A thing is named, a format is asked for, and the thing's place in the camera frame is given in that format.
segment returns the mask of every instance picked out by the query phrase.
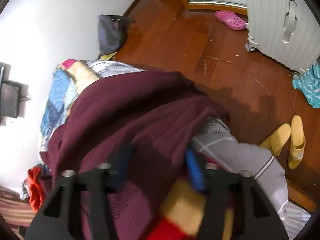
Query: yellow slipper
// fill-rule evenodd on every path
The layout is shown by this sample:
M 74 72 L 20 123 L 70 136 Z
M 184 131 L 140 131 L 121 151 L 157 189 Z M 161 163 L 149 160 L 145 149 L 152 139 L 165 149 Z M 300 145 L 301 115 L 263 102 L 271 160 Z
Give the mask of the yellow slipper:
M 299 115 L 295 115 L 291 120 L 291 147 L 288 159 L 288 166 L 290 169 L 295 169 L 300 164 L 304 147 L 306 145 L 306 138 L 303 133 L 302 119 Z
M 273 155 L 278 156 L 282 147 L 291 135 L 291 127 L 284 123 L 279 126 L 267 139 L 259 144 L 259 147 L 268 149 Z

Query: maroon garment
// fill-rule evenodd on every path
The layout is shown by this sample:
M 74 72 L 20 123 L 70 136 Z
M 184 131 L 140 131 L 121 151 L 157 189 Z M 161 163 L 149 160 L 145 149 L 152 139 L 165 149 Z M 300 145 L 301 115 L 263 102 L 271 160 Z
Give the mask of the maroon garment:
M 132 140 L 127 182 L 109 200 L 119 239 L 137 240 L 177 179 L 188 142 L 209 115 L 228 114 L 179 72 L 103 78 L 74 102 L 41 156 L 55 182 L 64 170 L 94 169 L 124 138 Z M 90 238 L 88 222 L 83 225 Z

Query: suitcase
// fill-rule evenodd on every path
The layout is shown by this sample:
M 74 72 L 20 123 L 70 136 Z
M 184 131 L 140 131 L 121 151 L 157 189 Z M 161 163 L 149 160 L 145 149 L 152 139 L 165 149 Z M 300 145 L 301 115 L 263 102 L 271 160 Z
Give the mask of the suitcase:
M 304 0 L 246 0 L 247 51 L 258 49 L 299 79 L 320 55 L 320 26 Z

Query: gray pants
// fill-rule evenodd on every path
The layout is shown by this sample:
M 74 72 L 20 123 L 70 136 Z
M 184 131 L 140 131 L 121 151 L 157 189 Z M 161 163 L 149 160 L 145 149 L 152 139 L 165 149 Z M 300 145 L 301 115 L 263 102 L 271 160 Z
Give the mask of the gray pants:
M 228 127 L 213 116 L 191 140 L 192 148 L 217 162 L 226 171 L 250 173 L 260 184 L 281 219 L 288 202 L 285 172 L 269 150 L 238 143 Z

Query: pink shoe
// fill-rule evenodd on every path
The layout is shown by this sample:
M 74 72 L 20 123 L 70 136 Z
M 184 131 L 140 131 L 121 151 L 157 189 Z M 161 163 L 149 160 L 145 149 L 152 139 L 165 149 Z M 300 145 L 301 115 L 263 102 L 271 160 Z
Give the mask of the pink shoe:
M 229 28 L 236 31 L 245 30 L 245 21 L 235 15 L 233 11 L 216 11 L 214 14 L 219 21 L 224 22 Z

